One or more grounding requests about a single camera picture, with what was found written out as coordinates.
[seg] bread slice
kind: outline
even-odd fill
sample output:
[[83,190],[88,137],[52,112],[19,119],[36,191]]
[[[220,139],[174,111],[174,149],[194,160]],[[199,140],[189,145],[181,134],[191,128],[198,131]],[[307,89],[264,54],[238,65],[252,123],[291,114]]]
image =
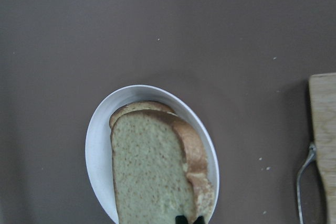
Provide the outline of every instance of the bread slice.
[[119,224],[208,223],[214,190],[197,132],[178,116],[162,111],[126,113],[112,133],[112,167]]
[[161,102],[156,101],[140,101],[140,102],[132,102],[129,104],[126,104],[120,108],[118,108],[110,117],[110,128],[113,127],[116,120],[121,117],[122,115],[136,111],[136,110],[160,110],[165,112],[171,112],[175,113],[175,111],[167,106],[166,104],[163,104]]

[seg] brown countertop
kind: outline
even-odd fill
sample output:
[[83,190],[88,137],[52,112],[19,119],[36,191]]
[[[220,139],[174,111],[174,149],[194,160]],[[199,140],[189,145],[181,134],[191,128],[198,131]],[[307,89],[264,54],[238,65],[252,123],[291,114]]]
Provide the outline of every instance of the brown countertop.
[[[201,118],[221,191],[211,223],[298,223],[308,78],[335,72],[336,0],[0,0],[0,223],[111,223],[85,165],[90,118],[130,84]],[[302,177],[320,223],[316,168]]]

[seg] cutting board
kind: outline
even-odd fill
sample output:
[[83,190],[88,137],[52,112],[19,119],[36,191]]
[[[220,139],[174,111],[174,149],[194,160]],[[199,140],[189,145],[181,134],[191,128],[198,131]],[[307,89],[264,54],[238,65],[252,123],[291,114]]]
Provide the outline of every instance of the cutting board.
[[327,199],[328,223],[336,224],[336,73],[309,80],[314,142]]

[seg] metal handle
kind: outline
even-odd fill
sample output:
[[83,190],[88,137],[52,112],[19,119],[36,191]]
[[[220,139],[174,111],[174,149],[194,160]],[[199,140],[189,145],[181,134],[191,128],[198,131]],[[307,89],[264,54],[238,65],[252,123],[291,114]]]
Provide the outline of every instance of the metal handle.
[[297,179],[296,179],[296,192],[297,192],[297,200],[298,200],[298,211],[299,211],[299,217],[300,217],[300,224],[305,224],[303,221],[303,215],[302,215],[302,207],[301,207],[301,192],[300,192],[300,180],[301,180],[301,175],[303,171],[307,168],[307,166],[315,161],[316,159],[316,146],[312,142],[309,145],[309,153],[307,156],[307,159],[301,169],[298,172]]

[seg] white plate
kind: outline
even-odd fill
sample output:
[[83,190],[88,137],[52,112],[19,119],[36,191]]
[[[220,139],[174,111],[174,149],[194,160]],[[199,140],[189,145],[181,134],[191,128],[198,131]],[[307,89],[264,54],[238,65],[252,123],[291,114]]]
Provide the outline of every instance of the white plate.
[[206,128],[197,115],[179,98],[165,90],[146,85],[127,86],[111,93],[99,104],[91,118],[86,135],[85,158],[90,182],[99,203],[111,219],[119,224],[113,189],[109,118],[119,107],[143,100],[167,104],[197,130],[208,158],[208,178],[215,189],[213,214],[218,200],[219,169],[216,152]]

